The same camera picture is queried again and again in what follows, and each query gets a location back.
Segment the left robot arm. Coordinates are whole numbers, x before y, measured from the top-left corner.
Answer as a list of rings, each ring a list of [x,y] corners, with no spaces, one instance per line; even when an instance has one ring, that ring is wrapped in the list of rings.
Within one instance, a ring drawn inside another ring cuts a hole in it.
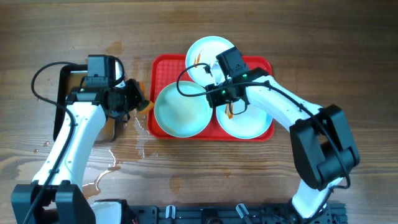
[[[89,204],[82,192],[85,167],[108,119],[126,123],[132,110],[152,107],[143,86],[125,80],[124,66],[111,55],[90,55],[87,75],[62,101],[53,103],[63,122],[43,166],[30,184],[15,186],[11,203],[18,223],[137,223],[125,200]]]

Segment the orange green sponge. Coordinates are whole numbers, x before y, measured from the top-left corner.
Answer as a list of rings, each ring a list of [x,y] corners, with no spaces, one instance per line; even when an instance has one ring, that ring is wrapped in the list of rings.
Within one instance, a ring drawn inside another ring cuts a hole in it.
[[[139,82],[139,87],[143,94],[143,101],[140,102],[139,106],[137,107],[137,111],[140,114],[146,114],[154,107],[154,103],[146,98],[145,86],[143,82]]]

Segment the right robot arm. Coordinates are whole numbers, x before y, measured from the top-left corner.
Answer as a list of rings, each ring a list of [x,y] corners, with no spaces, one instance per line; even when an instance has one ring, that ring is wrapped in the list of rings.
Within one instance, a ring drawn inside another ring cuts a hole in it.
[[[224,82],[206,86],[211,107],[243,100],[265,111],[290,133],[295,168],[301,178],[290,204],[309,221],[326,208],[336,189],[351,186],[350,171],[360,156],[343,110],[305,101],[264,69],[249,69],[236,47],[216,56]]]

